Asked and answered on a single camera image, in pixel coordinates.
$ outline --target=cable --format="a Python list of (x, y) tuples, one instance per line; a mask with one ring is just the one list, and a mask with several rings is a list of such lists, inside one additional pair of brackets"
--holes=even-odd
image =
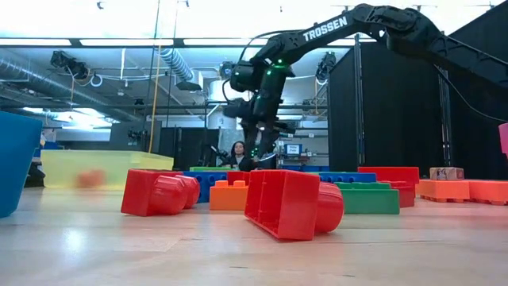
[[(162, 49), (162, 43), (159, 43), (159, 51), (157, 56), (157, 73), (160, 70), (160, 50)], [(152, 126), (150, 127), (150, 145), (148, 146), (148, 153), (152, 152), (152, 143), (153, 143), (153, 128), (156, 123), (156, 108), (157, 108), (157, 91), (159, 91), (159, 77), (156, 77), (156, 87), (153, 92), (153, 108), (152, 108)]]
[[(155, 26), (154, 32), (153, 32), (154, 43), (155, 43), (155, 40), (157, 40), (157, 28), (159, 27), (159, 12), (160, 12), (160, 0), (157, 1), (156, 26)], [(155, 56), (155, 53), (156, 53), (156, 46), (154, 45), (154, 46), (152, 46), (152, 59), (150, 60), (150, 73), (148, 75), (148, 77), (150, 79), (152, 78), (152, 73), (153, 73), (153, 58)], [(150, 86), (151, 86), (151, 84), (148, 84), (148, 89), (146, 91), (146, 96), (144, 98), (145, 102), (148, 102), (148, 99), (150, 98)], [(147, 106), (145, 105), (144, 110), (143, 110), (143, 122), (141, 123), (141, 130), (144, 130), (144, 125), (146, 124), (146, 111), (147, 111)]]
[(251, 43), (255, 40), (255, 39), (259, 39), (261, 37), (265, 37), (265, 36), (269, 36), (269, 35), (272, 35), (272, 34), (276, 34), (276, 33), (296, 33), (296, 32), (300, 32), (301, 30), (278, 30), (278, 31), (271, 31), (271, 32), (266, 32), (266, 33), (262, 33), (260, 35), (257, 35), (255, 37), (253, 37), (245, 46), (244, 46), (244, 49), (241, 51), (241, 54), (240, 54), (240, 58), (238, 59), (238, 61), (241, 61), (243, 58), (244, 58), (244, 54), (245, 54), (245, 51), (247, 51), (247, 48), (248, 46), (251, 45)]
[(224, 95), (224, 99), (227, 103), (230, 103), (231, 101), (228, 99), (228, 96), (225, 94), (225, 85), (229, 82), (229, 79), (225, 80), (224, 83), (222, 83), (222, 95)]
[(448, 79), (448, 77), (446, 77), (446, 75), (443, 73), (443, 71), (441, 69), (439, 69), (439, 67), (435, 64), (433, 64), (434, 68), (436, 68), (437, 72), (439, 72), (439, 76), (450, 86), (453, 88), (453, 90), (460, 96), (460, 98), (464, 101), (464, 103), (466, 103), (466, 105), (471, 108), (473, 111), (475, 111), (477, 114), (480, 114), (482, 116), (484, 116), (485, 118), (489, 118), (489, 119), (492, 119), (492, 120), (496, 120), (496, 121), (499, 121), (499, 122), (508, 122), (506, 119), (501, 119), (501, 118), (496, 118), (494, 116), (490, 116), (488, 114), (485, 114), (483, 113), (482, 111), (480, 110), (477, 110), (476, 108), (474, 108), (467, 100), (466, 98), (460, 93), (460, 91), (456, 88), (455, 84), (452, 83), (452, 81), (450, 79)]
[[(241, 51), (241, 54), (240, 54), (240, 58), (238, 59), (238, 61), (241, 61), (243, 58), (244, 58), (244, 55), (245, 55), (245, 52), (247, 51), (247, 48), (251, 45), (251, 43), (255, 40), (255, 39), (259, 39), (261, 37), (265, 37), (265, 36), (269, 36), (269, 35), (272, 35), (272, 34), (276, 34), (276, 33), (295, 33), (295, 32), (300, 32), (301, 30), (278, 30), (278, 31), (271, 31), (271, 32), (267, 32), (267, 33), (262, 33), (260, 35), (257, 35), (255, 37), (253, 37), (245, 46), (244, 46), (244, 49)], [(224, 83), (222, 83), (222, 95), (224, 95), (224, 99), (227, 103), (230, 103), (231, 101), (228, 99), (228, 96), (225, 94), (225, 85), (229, 82), (229, 79), (225, 80)]]

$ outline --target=black robotic arm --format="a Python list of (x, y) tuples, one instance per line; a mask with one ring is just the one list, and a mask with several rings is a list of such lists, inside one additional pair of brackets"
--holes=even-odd
[(291, 65), (306, 53), (355, 33), (365, 33), (398, 54), (460, 72), (483, 82), (487, 89), (508, 90), (508, 63), (445, 36), (417, 10), (360, 4), (312, 28), (273, 36), (253, 58), (237, 63), (231, 88), (255, 95), (249, 102), (231, 102), (225, 115), (242, 118), (248, 152), (254, 146), (259, 123), (264, 130), (258, 156), (268, 151), (280, 130), (291, 131), (277, 118), (286, 78), (294, 76)]

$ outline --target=blue building block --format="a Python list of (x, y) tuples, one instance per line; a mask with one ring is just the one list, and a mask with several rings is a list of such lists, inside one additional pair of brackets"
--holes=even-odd
[(319, 166), (302, 166), (302, 171), (304, 172), (319, 172), (321, 167)]
[(373, 183), (375, 182), (375, 173), (358, 172), (320, 172), (322, 182), (344, 182), (344, 183)]
[(210, 187), (215, 186), (218, 180), (227, 180), (226, 172), (184, 172), (183, 175), (196, 178), (199, 182), (198, 203), (208, 203)]
[(291, 170), (291, 171), (300, 171), (300, 166), (293, 166), (293, 165), (282, 165), (281, 169), (284, 170)]

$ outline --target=person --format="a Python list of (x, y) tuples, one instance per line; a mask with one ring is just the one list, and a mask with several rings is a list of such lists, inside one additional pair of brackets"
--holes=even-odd
[(231, 156), (222, 165), (244, 172), (250, 172), (257, 168), (256, 160), (245, 156), (245, 143), (243, 141), (237, 141), (233, 144)]

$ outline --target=black backdrop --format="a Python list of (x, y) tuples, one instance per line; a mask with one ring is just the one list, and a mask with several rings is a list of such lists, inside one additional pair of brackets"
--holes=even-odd
[[(475, 19), (451, 35), (475, 48), (508, 61), (508, 2)], [(377, 44), (362, 45), (365, 163), (367, 165), (443, 165), (437, 73), (420, 60), (395, 55)], [(329, 81), (329, 156), (333, 171), (349, 171), (357, 158), (354, 130), (354, 60), (350, 51), (332, 70)], [(463, 96), (485, 114), (508, 119), (508, 106), (499, 96), (453, 74), (450, 80)], [(471, 110), (450, 89), (453, 165), (467, 178), (508, 179), (508, 162), (501, 153), (497, 122)]]
[(354, 55), (346, 53), (333, 68), (328, 85), (328, 153), (331, 171), (355, 172), (356, 101)]
[[(329, 157), (333, 171), (353, 171), (358, 162), (353, 153), (353, 57), (351, 50), (332, 70), (329, 80), (329, 109), (333, 110), (329, 112)], [(364, 165), (418, 166), (422, 174), (442, 165), (439, 86), (432, 66), (394, 54), (376, 43), (362, 44), (361, 57)]]
[[(163, 128), (161, 130), (158, 154), (175, 158), (173, 169), (188, 170), (189, 167), (196, 166), (201, 156), (202, 145), (205, 143), (204, 129), (182, 128), (181, 130), (181, 141), (178, 139), (178, 129)], [(217, 146), (218, 141), (219, 130), (208, 129), (206, 131), (206, 143)]]
[[(452, 35), (459, 41), (508, 61), (508, 2), (465, 25)], [(508, 106), (499, 96), (487, 95), (482, 87), (449, 74), (460, 93), (476, 109), (490, 116), (508, 119)], [(467, 178), (508, 179), (508, 163), (501, 153), (498, 125), (469, 108), (456, 92), (450, 89), (454, 165), (463, 167)]]

